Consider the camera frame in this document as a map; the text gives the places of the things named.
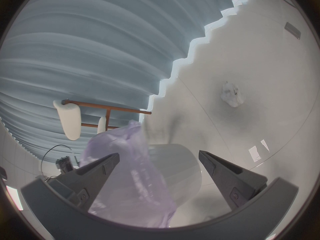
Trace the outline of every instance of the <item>translucent purple bag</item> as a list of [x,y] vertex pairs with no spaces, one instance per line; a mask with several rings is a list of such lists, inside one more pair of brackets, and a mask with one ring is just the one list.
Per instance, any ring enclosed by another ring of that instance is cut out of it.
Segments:
[[139,122],[97,134],[84,150],[80,166],[119,153],[120,162],[92,204],[89,213],[126,225],[165,228],[176,211],[166,182],[149,160]]

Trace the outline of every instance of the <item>trash bag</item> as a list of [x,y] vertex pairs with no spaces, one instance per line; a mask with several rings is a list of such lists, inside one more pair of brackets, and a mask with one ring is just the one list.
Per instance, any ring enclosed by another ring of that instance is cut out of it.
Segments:
[[102,187],[89,213],[131,226],[166,228],[176,211],[162,174],[149,159],[141,124],[97,134],[84,150],[80,167],[109,154],[120,162]]

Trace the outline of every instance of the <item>floor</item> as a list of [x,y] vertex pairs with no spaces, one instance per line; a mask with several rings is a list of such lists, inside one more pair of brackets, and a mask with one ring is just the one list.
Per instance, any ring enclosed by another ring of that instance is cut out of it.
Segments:
[[[151,97],[152,114],[143,125],[150,144],[178,143],[196,157],[206,150],[273,180],[283,173],[275,164],[279,151],[291,145],[315,105],[319,47],[299,12],[283,0],[239,0],[235,6],[206,26],[206,38],[191,44],[188,58],[174,62],[162,95]],[[300,40],[284,29],[286,22],[301,31]],[[225,81],[239,86],[241,106],[221,100]],[[171,227],[230,212],[200,166],[200,191],[178,208]]]

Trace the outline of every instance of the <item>brown wooden frame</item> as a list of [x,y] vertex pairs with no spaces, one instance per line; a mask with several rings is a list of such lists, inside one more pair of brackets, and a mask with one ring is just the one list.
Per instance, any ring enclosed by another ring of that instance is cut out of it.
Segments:
[[[139,114],[147,114],[147,115],[151,114],[150,111],[143,111],[143,110],[131,109],[131,108],[123,108],[123,107],[117,107],[117,106],[99,105],[99,104],[94,104],[94,103],[87,103],[87,102],[74,101],[74,100],[68,100],[68,99],[64,99],[61,103],[62,103],[62,105],[65,105],[68,103],[73,103],[73,104],[76,104],[76,105],[82,106],[82,107],[91,107],[91,108],[106,110],[106,131],[108,129],[118,128],[116,126],[108,126],[111,110],[118,110],[118,111],[139,113]],[[90,123],[81,123],[81,126],[98,128],[97,124],[90,124]]]

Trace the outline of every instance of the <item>blue curtain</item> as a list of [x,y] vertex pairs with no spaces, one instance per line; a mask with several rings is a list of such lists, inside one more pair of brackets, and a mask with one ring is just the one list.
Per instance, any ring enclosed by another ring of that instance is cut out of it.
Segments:
[[[30,0],[0,50],[2,121],[40,159],[57,144],[78,156],[96,129],[68,140],[53,100],[146,109],[173,61],[231,7],[232,0]],[[81,107],[82,122],[97,124],[105,112]],[[109,125],[138,118],[112,111]],[[58,147],[45,160],[68,152]]]

